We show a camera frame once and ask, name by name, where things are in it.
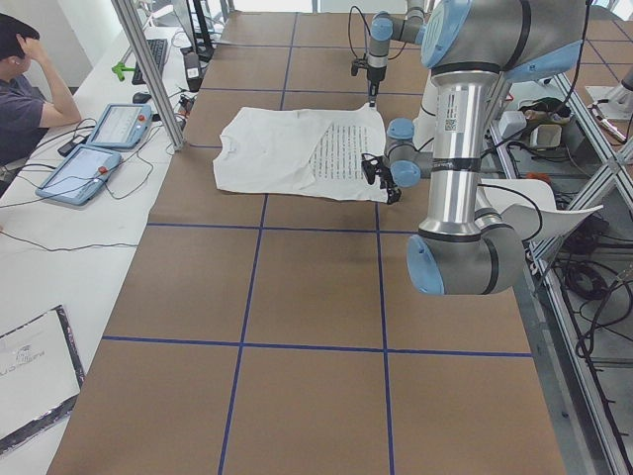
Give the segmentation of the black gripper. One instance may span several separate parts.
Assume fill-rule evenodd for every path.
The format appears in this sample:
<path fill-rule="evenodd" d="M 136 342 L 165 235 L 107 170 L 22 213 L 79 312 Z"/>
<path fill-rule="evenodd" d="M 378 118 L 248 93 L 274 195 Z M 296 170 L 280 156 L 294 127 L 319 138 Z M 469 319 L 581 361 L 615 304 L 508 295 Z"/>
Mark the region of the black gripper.
<path fill-rule="evenodd" d="M 367 79 L 370 81 L 368 86 L 368 103 L 372 108 L 376 107 L 377 96 L 379 93 L 379 84 L 385 79 L 387 67 L 367 66 Z"/>
<path fill-rule="evenodd" d="M 384 165 L 372 165 L 370 167 L 370 184 L 374 185 L 376 181 L 379 181 L 379 188 L 387 193 L 388 204 L 395 204 L 400 201 L 402 190 L 396 187 L 389 167 Z"/>

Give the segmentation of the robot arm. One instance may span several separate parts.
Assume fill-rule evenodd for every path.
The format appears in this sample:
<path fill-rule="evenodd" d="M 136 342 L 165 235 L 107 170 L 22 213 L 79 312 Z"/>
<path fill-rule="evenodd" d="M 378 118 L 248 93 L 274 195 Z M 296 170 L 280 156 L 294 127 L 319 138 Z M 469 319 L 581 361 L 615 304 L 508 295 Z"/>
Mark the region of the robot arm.
<path fill-rule="evenodd" d="M 424 1 L 407 1 L 404 18 L 396 18 L 386 12 L 380 12 L 373 18 L 369 49 L 365 56 L 371 107 L 376 106 L 380 84 L 386 77 L 391 42 L 422 43 L 426 30 L 424 7 Z"/>
<path fill-rule="evenodd" d="M 411 1 L 403 18 L 377 14 L 368 78 L 378 86 L 393 41 L 419 45 L 437 91 L 426 218 L 407 243 L 413 286 L 432 295 L 486 295 L 513 285 L 522 240 L 480 187 L 485 108 L 495 82 L 571 69 L 580 58 L 585 1 L 443 1 L 429 17 Z"/>

